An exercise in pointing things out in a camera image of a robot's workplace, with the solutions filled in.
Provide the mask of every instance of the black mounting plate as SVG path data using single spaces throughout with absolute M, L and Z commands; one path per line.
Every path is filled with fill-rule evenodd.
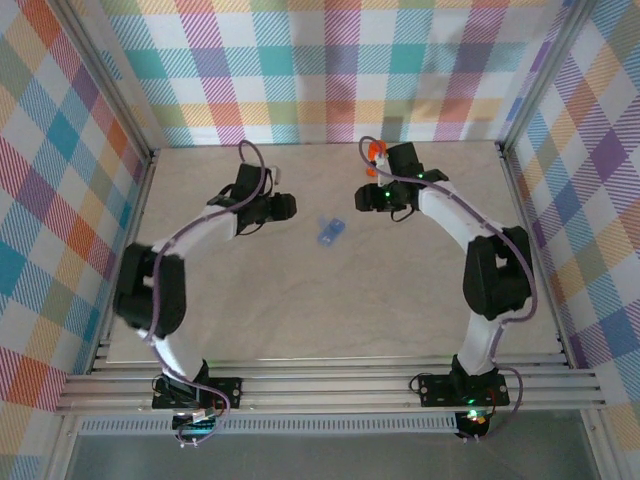
M 493 407 L 493 398 L 489 391 L 493 392 L 496 406 L 509 405 L 509 392 L 502 375 L 496 375 L 495 381 L 482 394 L 472 397 L 472 402 L 460 398 L 449 375 L 418 377 L 418 395 L 422 407 Z
M 240 408 L 240 399 L 242 397 L 242 378 L 239 377 L 214 377 L 209 378 L 206 382 L 209 387 L 220 390 L 227 397 L 231 403 L 232 409 Z M 224 401 L 218 396 L 214 396 L 215 408 L 224 408 Z M 156 381 L 156 393 L 153 396 L 151 402 L 151 408 L 153 410 L 162 409 L 192 409 L 193 406 L 189 403 L 181 401 L 179 396 L 172 395 L 166 386 L 163 377 L 158 378 Z

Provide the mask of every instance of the marble surface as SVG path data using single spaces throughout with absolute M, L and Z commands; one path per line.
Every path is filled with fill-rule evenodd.
M 189 273 L 183 328 L 207 359 L 449 355 L 464 340 L 462 250 L 431 219 L 401 224 L 362 213 L 354 193 L 370 181 L 355 145 L 264 146 L 282 169 L 278 190 L 296 196 L 298 214 L 226 243 Z M 440 168 L 460 193 L 505 225 L 517 223 L 504 175 L 488 142 L 416 144 L 425 169 Z M 138 240 L 153 242 L 199 213 L 235 179 L 234 148 L 165 150 Z M 317 243 L 322 219 L 346 229 Z M 510 327 L 503 353 L 559 351 L 542 299 L 527 324 Z M 151 360 L 117 320 L 108 360 Z

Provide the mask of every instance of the small blue block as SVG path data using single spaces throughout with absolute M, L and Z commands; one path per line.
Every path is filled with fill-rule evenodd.
M 334 218 L 327 224 L 327 226 L 324 227 L 324 229 L 318 235 L 318 243 L 326 247 L 331 246 L 333 242 L 335 242 L 335 240 L 344 231 L 345 226 L 346 225 L 342 220 Z

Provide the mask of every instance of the gray floor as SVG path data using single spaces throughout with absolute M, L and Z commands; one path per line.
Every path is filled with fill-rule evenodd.
M 453 435 L 227 435 L 182 450 L 171 437 L 87 436 L 72 465 L 70 480 L 599 478 L 571 412 L 523 412 L 493 439 L 468 445 Z

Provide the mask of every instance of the purple cable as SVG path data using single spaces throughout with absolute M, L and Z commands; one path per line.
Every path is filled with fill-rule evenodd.
M 214 395 L 217 395 L 218 397 L 222 398 L 222 400 L 224 401 L 225 404 L 225 410 L 224 410 L 224 414 L 222 417 L 220 417 L 218 419 L 218 421 L 216 421 L 216 426 L 211 430 L 211 432 L 209 432 L 207 435 L 205 435 L 204 437 L 202 437 L 199 441 L 193 441 L 192 445 L 194 446 L 198 446 L 200 443 L 208 440 L 209 438 L 211 438 L 214 433 L 217 431 L 217 429 L 220 427 L 220 425 L 222 425 L 222 423 L 224 423 L 224 421 L 226 420 L 226 418 L 229 415 L 229 412 L 231 410 L 231 402 L 229 401 L 229 397 L 227 397 L 227 395 L 225 395 L 223 392 L 221 392 L 220 390 L 210 387 L 208 385 L 202 385 L 199 383 L 194 383 L 192 381 L 190 381 L 188 378 L 186 378 L 185 376 L 181 375 L 180 373 L 176 372 L 175 370 L 173 370 L 168 364 L 167 362 L 165 362 L 165 360 L 162 358 L 162 356 L 160 355 L 160 353 L 158 352 L 157 348 L 154 345 L 153 342 L 153 335 L 156 332 L 156 329 L 158 328 L 158 321 L 160 319 L 160 262 L 162 261 L 162 257 L 164 256 L 165 253 L 167 253 L 167 251 L 180 239 L 182 238 L 187 232 L 191 231 L 192 229 L 194 229 L 195 227 L 197 227 L 198 225 L 208 222 L 209 220 L 216 218 L 216 217 L 220 217 L 226 213 L 229 212 L 234 212 L 237 211 L 239 209 L 241 209 L 242 207 L 244 207 L 245 205 L 247 205 L 249 202 L 251 202 L 254 198 L 256 198 L 256 196 L 258 196 L 258 194 L 260 193 L 260 189 L 263 187 L 265 179 L 266 179 L 266 167 L 264 164 L 264 158 L 262 157 L 262 153 L 260 153 L 260 150 L 258 150 L 258 147 L 256 147 L 253 143 L 251 143 L 249 140 L 243 139 L 240 141 L 240 143 L 238 144 L 238 152 L 240 154 L 240 160 L 244 163 L 245 162 L 245 158 L 244 158 L 244 154 L 242 153 L 242 147 L 243 145 L 248 145 L 250 146 L 254 152 L 256 152 L 256 155 L 258 156 L 258 161 L 260 162 L 260 181 L 258 182 L 258 186 L 256 187 L 256 189 L 251 193 L 251 195 L 249 195 L 246 199 L 244 199 L 243 201 L 236 203 L 235 205 L 225 208 L 224 210 L 220 210 L 214 213 L 211 213 L 209 215 L 205 215 L 204 217 L 199 217 L 197 219 L 195 219 L 193 222 L 185 225 L 184 227 L 182 227 L 180 230 L 178 230 L 169 240 L 167 240 L 167 242 L 162 246 L 162 248 L 160 249 L 160 251 L 158 252 L 155 261 L 153 262 L 153 278 L 154 278 L 154 282 L 153 282 L 153 287 L 152 287 L 152 298 L 153 298 L 153 310 L 152 310 L 152 317 L 151 317 L 151 326 L 149 328 L 149 331 L 147 332 L 147 335 L 144 337 L 144 341 L 151 347 L 151 350 L 153 351 L 153 353 L 156 355 L 156 357 L 158 358 L 158 361 L 160 363 L 160 365 L 162 366 L 163 370 L 165 370 L 167 373 L 169 373 L 169 375 L 171 375 L 172 377 L 176 378 L 177 380 L 180 380 L 182 383 L 184 383 L 185 385 L 189 385 L 191 387 L 200 389 L 200 390 L 205 390 L 207 392 L 211 392 Z M 182 438 L 182 431 L 178 430 L 178 439 L 182 442 L 182 444 L 184 445 L 184 439 Z
M 529 265 L 527 264 L 527 261 L 522 255 L 522 253 L 520 252 L 520 250 L 518 250 L 518 247 L 516 247 L 514 243 L 504 233 L 502 233 L 500 230 L 498 230 L 493 225 L 488 223 L 482 217 L 482 215 L 476 212 L 471 205 L 469 205 L 467 202 L 465 202 L 462 198 L 457 196 L 455 193 L 451 192 L 450 190 L 448 190 L 447 188 L 441 185 L 438 185 L 437 183 L 432 183 L 427 180 L 422 180 L 420 178 L 400 177 L 398 175 L 393 175 L 391 173 L 380 170 L 376 165 L 371 163 L 367 159 L 367 156 L 364 154 L 364 151 L 363 151 L 364 142 L 367 140 L 369 140 L 370 142 L 374 142 L 376 145 L 378 145 L 379 150 L 381 152 L 384 152 L 384 148 L 382 148 L 382 145 L 380 144 L 380 142 L 378 142 L 378 140 L 368 135 L 365 135 L 364 137 L 362 137 L 358 142 L 358 152 L 360 153 L 360 157 L 362 158 L 362 161 L 367 165 L 367 167 L 372 168 L 374 171 L 378 173 L 378 175 L 392 178 L 399 182 L 424 185 L 425 187 L 432 188 L 437 192 L 440 192 L 443 195 L 446 195 L 448 198 L 452 199 L 454 202 L 460 205 L 467 213 L 469 213 L 473 218 L 475 218 L 478 221 L 478 223 L 480 223 L 481 227 L 484 227 L 487 230 L 489 230 L 491 233 L 496 235 L 500 240 L 502 240 L 502 242 L 504 242 L 504 244 L 507 245 L 507 247 L 509 247 L 509 250 L 511 250 L 513 254 L 516 256 L 516 258 L 518 259 L 518 262 L 520 263 L 520 266 L 524 270 L 524 274 L 527 277 L 527 281 L 529 282 L 529 289 L 531 290 L 531 309 L 523 317 L 506 318 L 502 320 L 500 322 L 500 328 L 498 329 L 495 337 L 493 338 L 493 342 L 491 343 L 491 347 L 489 348 L 489 358 L 491 359 L 495 367 L 499 370 L 508 370 L 512 372 L 518 379 L 518 385 L 519 385 L 518 399 L 516 400 L 513 410 L 511 411 L 509 416 L 505 419 L 505 421 L 502 422 L 500 425 L 498 425 L 496 428 L 494 428 L 490 434 L 485 435 L 485 438 L 492 436 L 495 432 L 501 430 L 502 428 L 504 428 L 505 425 L 507 425 L 513 420 L 513 416 L 518 412 L 518 410 L 520 409 L 520 406 L 522 405 L 522 396 L 524 393 L 524 382 L 522 380 L 522 375 L 520 375 L 520 372 L 518 372 L 513 367 L 498 365 L 497 363 L 495 363 L 495 355 L 498 349 L 498 343 L 500 342 L 500 338 L 502 337 L 502 333 L 504 331 L 504 326 L 508 323 L 526 322 L 527 320 L 531 319 L 535 315 L 536 310 L 538 309 L 538 291 L 536 289 L 536 283 L 533 278 L 533 272 L 531 271 L 531 268 L 529 268 Z

